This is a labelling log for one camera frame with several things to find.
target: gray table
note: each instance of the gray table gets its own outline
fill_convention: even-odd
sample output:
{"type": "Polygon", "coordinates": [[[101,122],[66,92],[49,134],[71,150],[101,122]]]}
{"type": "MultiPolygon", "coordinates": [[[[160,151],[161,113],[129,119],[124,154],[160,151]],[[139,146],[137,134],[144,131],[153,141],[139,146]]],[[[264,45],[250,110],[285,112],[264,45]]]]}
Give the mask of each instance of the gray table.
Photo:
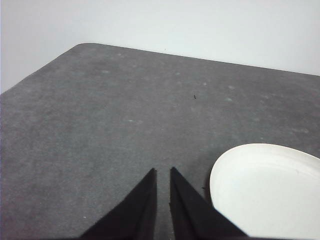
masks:
{"type": "Polygon", "coordinates": [[[152,167],[155,239],[173,239],[169,169],[205,195],[247,143],[320,157],[320,77],[76,45],[1,95],[1,239],[76,237],[152,167]]]}

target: gray surface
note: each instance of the gray surface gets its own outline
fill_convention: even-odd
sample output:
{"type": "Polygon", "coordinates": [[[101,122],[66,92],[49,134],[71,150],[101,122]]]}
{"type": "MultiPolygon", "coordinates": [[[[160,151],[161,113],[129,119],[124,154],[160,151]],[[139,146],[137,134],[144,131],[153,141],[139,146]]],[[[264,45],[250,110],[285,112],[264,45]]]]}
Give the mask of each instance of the gray surface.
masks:
{"type": "Polygon", "coordinates": [[[2,94],[1,121],[3,240],[78,236],[152,167],[170,239],[172,166],[203,195],[237,145],[320,157],[320,77],[86,43],[2,94]]]}

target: white paper plate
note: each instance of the white paper plate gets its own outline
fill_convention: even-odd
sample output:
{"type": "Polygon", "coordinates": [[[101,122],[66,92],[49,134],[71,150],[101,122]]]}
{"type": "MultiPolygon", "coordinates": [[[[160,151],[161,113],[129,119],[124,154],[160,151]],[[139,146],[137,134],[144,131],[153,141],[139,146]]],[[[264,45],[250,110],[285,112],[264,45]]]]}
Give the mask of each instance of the white paper plate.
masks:
{"type": "Polygon", "coordinates": [[[210,175],[214,208],[251,237],[320,240],[320,159],[273,144],[234,147],[210,175]]]}

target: white wall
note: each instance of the white wall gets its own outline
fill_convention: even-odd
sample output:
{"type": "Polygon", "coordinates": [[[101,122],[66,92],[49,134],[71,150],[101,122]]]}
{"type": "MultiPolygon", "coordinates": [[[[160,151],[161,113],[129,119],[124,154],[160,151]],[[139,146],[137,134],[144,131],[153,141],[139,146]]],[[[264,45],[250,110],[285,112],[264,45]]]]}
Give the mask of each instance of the white wall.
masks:
{"type": "Polygon", "coordinates": [[[320,75],[320,0],[2,0],[1,91],[79,43],[320,75]]]}

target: gray tabletop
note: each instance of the gray tabletop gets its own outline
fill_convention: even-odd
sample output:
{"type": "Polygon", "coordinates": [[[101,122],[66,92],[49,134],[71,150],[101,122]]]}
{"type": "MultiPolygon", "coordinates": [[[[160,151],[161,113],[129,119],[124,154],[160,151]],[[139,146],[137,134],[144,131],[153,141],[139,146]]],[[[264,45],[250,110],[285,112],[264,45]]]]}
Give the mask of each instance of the gray tabletop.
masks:
{"type": "Polygon", "coordinates": [[[1,239],[79,236],[153,167],[154,238],[174,239],[170,168],[205,196],[247,143],[320,157],[320,77],[76,45],[1,95],[1,239]]]}

